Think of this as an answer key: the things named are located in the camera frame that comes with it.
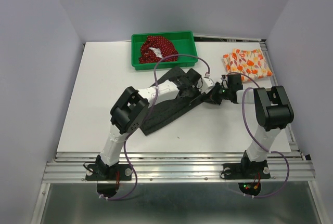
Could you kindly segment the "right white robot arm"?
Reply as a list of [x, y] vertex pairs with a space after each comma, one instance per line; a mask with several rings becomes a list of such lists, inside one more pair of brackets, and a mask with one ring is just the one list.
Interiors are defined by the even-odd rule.
[[245, 150], [240, 163], [225, 163], [221, 177], [227, 180], [237, 179], [269, 179], [270, 170], [267, 156], [281, 130], [294, 119], [294, 112], [283, 86], [243, 89], [243, 74], [232, 72], [223, 75], [221, 83], [215, 83], [209, 91], [205, 102], [220, 105], [223, 100], [240, 104], [242, 118], [247, 132], [245, 105], [253, 104], [258, 127], [255, 134], [250, 133], [251, 145]]

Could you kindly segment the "dark grey dotted skirt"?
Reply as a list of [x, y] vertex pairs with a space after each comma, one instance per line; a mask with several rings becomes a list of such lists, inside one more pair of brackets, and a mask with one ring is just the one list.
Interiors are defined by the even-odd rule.
[[208, 93], [197, 97], [178, 97], [176, 77], [186, 72], [180, 67], [169, 70], [157, 81], [157, 85], [139, 89], [138, 93], [149, 102], [148, 116], [141, 124], [141, 131], [148, 136], [178, 119], [204, 101]]

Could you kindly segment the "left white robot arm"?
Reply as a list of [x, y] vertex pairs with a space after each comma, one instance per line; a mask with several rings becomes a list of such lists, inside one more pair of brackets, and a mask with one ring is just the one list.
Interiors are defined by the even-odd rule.
[[149, 135], [199, 105], [202, 76], [194, 69], [166, 78], [158, 86], [126, 88], [111, 108], [108, 139], [95, 162], [85, 167], [88, 181], [115, 180], [125, 172], [120, 153], [129, 136], [138, 129]]

